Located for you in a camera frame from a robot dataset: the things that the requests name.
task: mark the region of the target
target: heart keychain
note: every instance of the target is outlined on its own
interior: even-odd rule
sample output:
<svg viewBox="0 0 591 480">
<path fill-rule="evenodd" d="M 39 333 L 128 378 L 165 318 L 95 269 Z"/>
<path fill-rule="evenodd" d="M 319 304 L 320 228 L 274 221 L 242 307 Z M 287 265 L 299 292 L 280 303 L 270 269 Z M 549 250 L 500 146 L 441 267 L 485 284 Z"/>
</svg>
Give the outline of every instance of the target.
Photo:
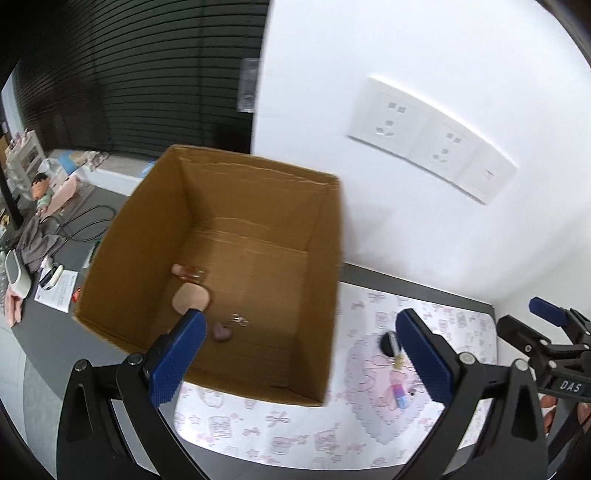
<svg viewBox="0 0 591 480">
<path fill-rule="evenodd" d="M 233 332 L 230 326 L 233 323 L 237 323 L 241 327 L 245 327 L 248 325 L 248 320 L 246 320 L 241 315 L 237 313 L 232 315 L 232 319 L 229 322 L 216 322 L 213 325 L 212 336 L 214 340 L 218 342 L 227 342 L 232 338 Z"/>
</svg>

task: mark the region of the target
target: cardboard box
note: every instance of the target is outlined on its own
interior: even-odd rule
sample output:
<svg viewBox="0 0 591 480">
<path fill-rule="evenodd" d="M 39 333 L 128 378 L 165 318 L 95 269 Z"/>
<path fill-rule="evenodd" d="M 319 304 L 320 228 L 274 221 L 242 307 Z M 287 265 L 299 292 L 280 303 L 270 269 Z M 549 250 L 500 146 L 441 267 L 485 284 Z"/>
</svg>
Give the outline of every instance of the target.
<svg viewBox="0 0 591 480">
<path fill-rule="evenodd" d="M 243 397 L 319 406 L 332 355 L 340 266 L 339 181 L 207 148 L 170 147 L 115 218 L 76 317 L 127 352 L 146 351 L 179 315 L 173 263 L 206 270 L 210 336 L 185 379 Z"/>
</svg>

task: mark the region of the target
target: blue gripper pad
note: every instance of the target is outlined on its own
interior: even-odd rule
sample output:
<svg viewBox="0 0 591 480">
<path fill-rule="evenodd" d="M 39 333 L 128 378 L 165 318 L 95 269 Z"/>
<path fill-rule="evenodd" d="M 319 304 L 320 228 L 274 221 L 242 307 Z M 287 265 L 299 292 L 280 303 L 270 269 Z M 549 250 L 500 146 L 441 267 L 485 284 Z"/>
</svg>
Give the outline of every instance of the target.
<svg viewBox="0 0 591 480">
<path fill-rule="evenodd" d="M 176 327 L 173 329 L 176 335 L 169 341 L 167 350 L 150 375 L 148 394 L 155 408 L 173 399 L 206 337 L 205 315 L 199 310 L 187 311 L 179 322 L 183 322 L 180 330 Z"/>
<path fill-rule="evenodd" d="M 557 327 L 563 327 L 569 321 L 565 310 L 539 297 L 530 300 L 530 312 Z"/>
<path fill-rule="evenodd" d="M 453 398 L 453 374 L 416 324 L 413 314 L 418 318 L 412 309 L 403 310 L 396 316 L 396 336 L 431 399 L 447 406 Z"/>
</svg>

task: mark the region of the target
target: bottle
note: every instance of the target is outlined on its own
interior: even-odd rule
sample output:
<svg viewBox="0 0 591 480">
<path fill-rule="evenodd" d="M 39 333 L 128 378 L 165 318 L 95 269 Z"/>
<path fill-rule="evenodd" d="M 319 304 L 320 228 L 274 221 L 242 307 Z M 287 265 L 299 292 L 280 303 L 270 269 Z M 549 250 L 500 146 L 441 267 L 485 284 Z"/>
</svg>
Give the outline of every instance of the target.
<svg viewBox="0 0 591 480">
<path fill-rule="evenodd" d="M 181 278 L 181 280 L 185 282 L 200 284 L 203 278 L 203 274 L 205 270 L 201 270 L 197 267 L 192 267 L 191 265 L 179 265 L 175 263 L 171 268 L 170 271 Z"/>
</svg>

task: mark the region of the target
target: pink heart charm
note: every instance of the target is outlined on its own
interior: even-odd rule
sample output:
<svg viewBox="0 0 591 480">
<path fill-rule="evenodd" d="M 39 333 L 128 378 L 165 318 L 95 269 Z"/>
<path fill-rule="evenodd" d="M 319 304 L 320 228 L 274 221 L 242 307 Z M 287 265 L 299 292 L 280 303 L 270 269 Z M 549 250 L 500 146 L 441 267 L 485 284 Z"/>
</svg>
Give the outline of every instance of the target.
<svg viewBox="0 0 591 480">
<path fill-rule="evenodd" d="M 227 342 L 232 338 L 232 331 L 223 323 L 216 322 L 213 325 L 212 336 L 218 342 Z"/>
</svg>

